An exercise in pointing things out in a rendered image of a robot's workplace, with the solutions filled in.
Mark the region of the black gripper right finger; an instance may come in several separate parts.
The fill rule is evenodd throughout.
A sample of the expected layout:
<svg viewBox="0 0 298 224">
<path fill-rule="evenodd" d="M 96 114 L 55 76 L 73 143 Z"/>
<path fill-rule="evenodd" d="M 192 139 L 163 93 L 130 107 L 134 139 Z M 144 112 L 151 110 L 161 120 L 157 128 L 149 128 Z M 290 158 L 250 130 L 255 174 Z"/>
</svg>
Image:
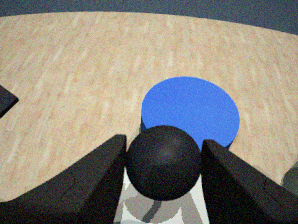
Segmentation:
<svg viewBox="0 0 298 224">
<path fill-rule="evenodd" d="M 210 224 L 298 224 L 298 196 L 218 141 L 204 139 L 201 161 Z"/>
</svg>

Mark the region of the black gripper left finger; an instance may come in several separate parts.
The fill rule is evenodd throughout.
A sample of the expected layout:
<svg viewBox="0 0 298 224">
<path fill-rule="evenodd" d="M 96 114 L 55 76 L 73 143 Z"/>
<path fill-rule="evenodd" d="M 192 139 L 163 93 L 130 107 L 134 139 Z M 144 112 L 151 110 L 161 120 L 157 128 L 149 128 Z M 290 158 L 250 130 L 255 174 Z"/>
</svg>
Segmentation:
<svg viewBox="0 0 298 224">
<path fill-rule="evenodd" d="M 122 192 L 126 135 L 114 135 L 27 193 L 0 201 L 0 224 L 113 224 Z"/>
</svg>

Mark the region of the dark grey flat rectangle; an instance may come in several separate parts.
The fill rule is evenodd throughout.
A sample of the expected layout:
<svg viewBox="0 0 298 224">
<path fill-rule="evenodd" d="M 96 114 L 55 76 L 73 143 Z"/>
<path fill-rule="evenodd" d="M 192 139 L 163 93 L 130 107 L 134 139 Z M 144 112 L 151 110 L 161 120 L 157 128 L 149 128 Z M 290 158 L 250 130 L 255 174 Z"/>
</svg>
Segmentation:
<svg viewBox="0 0 298 224">
<path fill-rule="evenodd" d="M 9 111 L 9 108 L 16 105 L 17 101 L 20 101 L 19 97 L 13 95 L 13 93 L 3 88 L 3 85 L 0 84 L 0 119 L 1 116 L 4 116 Z"/>
</svg>

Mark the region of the blue flat disc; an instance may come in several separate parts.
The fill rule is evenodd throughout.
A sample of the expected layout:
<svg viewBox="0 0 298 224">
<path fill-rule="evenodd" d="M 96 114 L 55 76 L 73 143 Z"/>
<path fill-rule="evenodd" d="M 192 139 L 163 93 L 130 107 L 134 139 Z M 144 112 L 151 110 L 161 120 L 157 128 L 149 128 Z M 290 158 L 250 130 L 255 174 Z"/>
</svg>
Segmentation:
<svg viewBox="0 0 298 224">
<path fill-rule="evenodd" d="M 235 101 L 216 84 L 197 77 L 169 77 L 150 88 L 142 101 L 141 132 L 156 125 L 182 129 L 200 149 L 204 139 L 213 139 L 229 151 L 239 113 Z"/>
</svg>

